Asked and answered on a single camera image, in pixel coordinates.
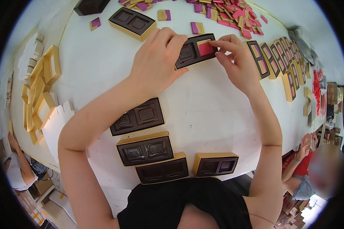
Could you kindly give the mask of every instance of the wall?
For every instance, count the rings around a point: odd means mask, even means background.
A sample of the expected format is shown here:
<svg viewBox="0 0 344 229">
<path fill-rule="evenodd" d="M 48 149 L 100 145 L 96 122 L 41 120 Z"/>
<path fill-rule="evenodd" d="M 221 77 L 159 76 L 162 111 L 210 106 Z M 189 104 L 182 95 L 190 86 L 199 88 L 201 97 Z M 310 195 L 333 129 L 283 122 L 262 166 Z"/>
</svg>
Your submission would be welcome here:
<svg viewBox="0 0 344 229">
<path fill-rule="evenodd" d="M 313 0 L 248 0 L 265 9 L 285 27 L 301 26 L 324 66 L 328 82 L 344 85 L 344 56 L 326 16 Z"/>
</svg>

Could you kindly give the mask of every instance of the white t-shirt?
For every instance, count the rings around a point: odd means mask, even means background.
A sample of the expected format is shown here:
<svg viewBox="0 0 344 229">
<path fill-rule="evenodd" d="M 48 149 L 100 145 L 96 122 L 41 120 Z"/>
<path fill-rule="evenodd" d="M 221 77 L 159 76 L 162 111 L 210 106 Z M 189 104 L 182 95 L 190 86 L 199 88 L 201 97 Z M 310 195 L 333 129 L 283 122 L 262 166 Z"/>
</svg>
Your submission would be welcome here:
<svg viewBox="0 0 344 229">
<path fill-rule="evenodd" d="M 30 157 L 24 153 L 27 161 L 30 163 Z M 34 174 L 34 181 L 26 184 L 24 183 L 22 173 L 20 171 L 21 165 L 19 161 L 19 157 L 16 153 L 12 153 L 9 157 L 4 158 L 4 163 L 8 158 L 11 158 L 10 165 L 8 171 L 6 172 L 6 176 L 8 177 L 10 186 L 18 191 L 27 190 L 35 181 L 38 180 L 38 177 Z"/>
</svg>

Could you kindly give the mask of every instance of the white table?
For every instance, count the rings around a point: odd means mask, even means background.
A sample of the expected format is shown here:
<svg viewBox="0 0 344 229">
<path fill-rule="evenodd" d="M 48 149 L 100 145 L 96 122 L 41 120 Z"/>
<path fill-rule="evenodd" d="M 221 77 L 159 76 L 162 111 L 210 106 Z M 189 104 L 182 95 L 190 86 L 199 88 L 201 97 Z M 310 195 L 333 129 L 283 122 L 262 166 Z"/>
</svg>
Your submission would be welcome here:
<svg viewBox="0 0 344 229">
<path fill-rule="evenodd" d="M 59 104 L 69 100 L 78 111 L 129 75 L 133 57 L 142 42 L 109 25 L 108 19 L 119 8 L 117 1 L 111 1 L 101 14 L 71 15 L 59 46 L 62 76 L 52 88 L 58 95 Z M 157 21 L 158 28 L 168 26 L 176 33 L 190 37 L 193 35 L 190 22 L 202 22 L 205 32 L 214 33 L 216 39 L 236 34 L 242 42 L 245 41 L 239 36 L 239 30 L 219 25 L 205 15 L 195 13 L 193 4 L 184 0 L 158 2 L 143 13 L 157 19 L 157 10 L 160 9 L 169 9 L 172 20 Z M 262 14 L 255 8 L 254 12 L 258 17 Z M 281 36 L 289 37 L 282 24 L 265 16 L 268 24 L 259 18 L 265 35 L 253 34 L 253 40 L 269 44 Z M 89 22 L 97 17 L 100 17 L 101 27 L 90 31 Z M 281 77 L 260 82 L 280 122 L 284 154 L 298 145 L 303 135 L 316 130 L 319 124 L 307 127 L 307 117 L 303 116 L 306 103 L 304 86 L 301 85 L 296 92 L 293 102 L 287 102 Z M 312 80 L 307 79 L 305 86 L 312 88 Z M 256 168 L 261 143 L 251 106 L 247 97 L 229 81 L 216 58 L 189 67 L 189 72 L 159 97 L 165 125 L 116 137 L 107 130 L 89 149 L 89 162 L 101 185 L 132 189 L 140 183 L 133 167 L 123 167 L 115 144 L 127 136 L 137 137 L 165 130 L 170 133 L 174 152 L 185 152 L 190 171 L 197 152 L 234 152 L 239 155 L 235 172 L 219 177 L 222 180 Z M 30 142 L 29 136 L 25 138 L 18 139 L 21 145 Z"/>
</svg>

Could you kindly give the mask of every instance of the chocolate tray insert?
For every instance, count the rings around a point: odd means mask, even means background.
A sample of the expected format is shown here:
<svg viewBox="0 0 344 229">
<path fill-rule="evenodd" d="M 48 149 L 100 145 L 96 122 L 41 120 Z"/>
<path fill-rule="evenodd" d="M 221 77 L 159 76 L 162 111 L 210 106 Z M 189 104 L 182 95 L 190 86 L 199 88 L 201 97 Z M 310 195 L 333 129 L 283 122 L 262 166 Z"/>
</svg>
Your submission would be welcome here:
<svg viewBox="0 0 344 229">
<path fill-rule="evenodd" d="M 110 130 L 112 136 L 117 136 L 163 124 L 164 118 L 159 98 L 151 98 L 123 114 L 110 126 Z"/>
<path fill-rule="evenodd" d="M 174 158 L 169 136 L 117 145 L 124 166 L 137 166 Z"/>
<path fill-rule="evenodd" d="M 109 18 L 109 21 L 138 35 L 142 35 L 155 22 L 150 17 L 126 7 L 121 7 Z"/>
<path fill-rule="evenodd" d="M 238 157 L 202 158 L 196 177 L 211 177 L 234 172 Z"/>
<path fill-rule="evenodd" d="M 200 56 L 200 51 L 197 46 L 198 41 L 203 41 L 211 39 L 215 41 L 214 34 L 202 34 L 195 37 L 190 37 L 185 44 L 182 46 L 180 51 L 180 56 L 176 61 L 175 67 L 176 69 L 182 69 L 189 65 L 193 65 L 204 60 L 208 60 L 215 57 L 215 53 L 218 51 L 217 47 L 213 47 L 214 52 L 206 54 L 204 56 Z"/>
<path fill-rule="evenodd" d="M 186 158 L 136 167 L 142 184 L 155 184 L 188 177 Z"/>
</svg>

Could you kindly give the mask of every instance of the red shirt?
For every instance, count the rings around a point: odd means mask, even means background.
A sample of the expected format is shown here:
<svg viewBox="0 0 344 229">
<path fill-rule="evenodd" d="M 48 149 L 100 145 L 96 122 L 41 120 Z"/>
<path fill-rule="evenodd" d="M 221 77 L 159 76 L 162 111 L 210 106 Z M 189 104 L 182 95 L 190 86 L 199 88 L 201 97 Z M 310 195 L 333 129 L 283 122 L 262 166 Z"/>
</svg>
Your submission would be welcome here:
<svg viewBox="0 0 344 229">
<path fill-rule="evenodd" d="M 291 156 L 289 156 L 285 162 L 283 162 L 283 165 L 282 165 L 282 173 L 284 172 L 285 168 L 288 166 L 288 164 L 293 160 L 293 158 L 296 156 L 296 154 L 298 153 L 299 151 L 293 153 Z M 287 156 L 288 154 L 290 154 L 290 152 L 284 154 L 282 156 L 282 158 L 285 158 L 285 156 Z M 299 163 L 299 165 L 297 166 L 297 168 L 294 170 L 293 174 L 298 174 L 298 175 L 305 175 L 307 174 L 308 175 L 308 171 L 307 171 L 307 168 L 308 168 L 308 164 L 310 163 L 310 159 L 312 157 L 312 150 L 310 149 L 310 152 L 308 153 L 308 155 L 306 157 L 303 158 L 302 162 Z"/>
</svg>

